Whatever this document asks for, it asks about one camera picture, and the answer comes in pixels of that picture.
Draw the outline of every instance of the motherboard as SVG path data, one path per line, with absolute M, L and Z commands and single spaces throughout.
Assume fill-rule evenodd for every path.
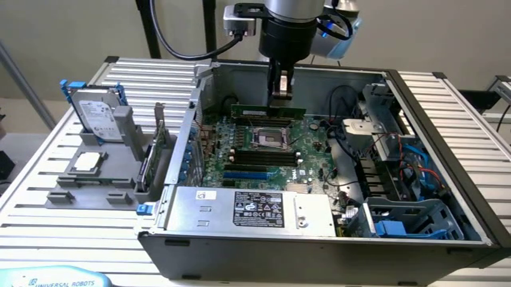
M 234 106 L 231 117 L 206 116 L 202 186 L 327 193 L 335 197 L 334 187 L 323 181 L 334 169 L 326 119 L 290 108 L 269 117 L 255 107 L 241 111 L 245 107 Z

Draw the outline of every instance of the power supply label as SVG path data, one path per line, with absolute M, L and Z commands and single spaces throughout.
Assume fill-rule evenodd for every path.
M 282 193 L 250 193 L 234 195 L 233 223 L 246 227 L 285 227 Z

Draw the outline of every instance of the power cable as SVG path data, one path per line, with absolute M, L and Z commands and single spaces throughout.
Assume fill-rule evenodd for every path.
M 226 52 L 227 50 L 230 50 L 239 42 L 242 42 L 243 40 L 243 35 L 241 33 L 237 33 L 234 35 L 234 39 L 231 42 L 229 42 L 225 46 L 222 46 L 219 49 L 217 49 L 215 51 L 211 51 L 206 54 L 202 54 L 202 55 L 195 55 L 195 56 L 190 56 L 190 55 L 183 55 L 181 54 L 169 44 L 165 36 L 163 36 L 163 33 L 162 33 L 162 29 L 161 29 L 161 24 L 158 23 L 158 16 L 157 16 L 157 5 L 155 5 L 155 0 L 151 0 L 150 2 L 150 10 L 151 10 L 151 20 L 153 20 L 153 25 L 154 25 L 154 29 L 157 30 L 157 36 L 158 36 L 158 39 L 161 40 L 162 42 L 162 45 L 163 47 L 166 48 L 166 50 L 169 51 L 169 53 L 177 57 L 178 59 L 181 60 L 186 60 L 186 61 L 199 61 L 199 60 L 206 60 L 206 59 L 210 59 L 218 55 L 221 55 L 223 52 Z

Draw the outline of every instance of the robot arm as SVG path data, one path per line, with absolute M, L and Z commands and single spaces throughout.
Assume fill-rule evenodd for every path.
M 357 18 L 353 0 L 266 0 L 265 4 L 241 3 L 226 7 L 229 35 L 255 35 L 257 19 L 262 19 L 259 52 L 270 58 L 269 104 L 273 100 L 293 99 L 294 65 L 311 52 L 325 57 L 343 57 Z

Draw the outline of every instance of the white wall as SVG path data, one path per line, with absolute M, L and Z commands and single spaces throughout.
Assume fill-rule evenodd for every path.
M 237 2 L 218 0 L 219 45 L 229 41 L 223 6 Z M 205 52 L 202 1 L 158 0 L 158 5 L 175 49 Z M 459 88 L 485 88 L 493 75 L 511 74 L 510 0 L 359 0 L 359 5 L 365 23 L 345 65 L 443 71 Z M 3 0 L 0 39 L 45 99 L 62 99 L 59 80 L 89 80 L 106 56 L 149 57 L 135 0 Z M 222 57 L 258 59 L 258 37 Z M 331 62 L 317 57 L 315 63 Z M 2 68 L 0 85 L 0 97 L 23 97 Z

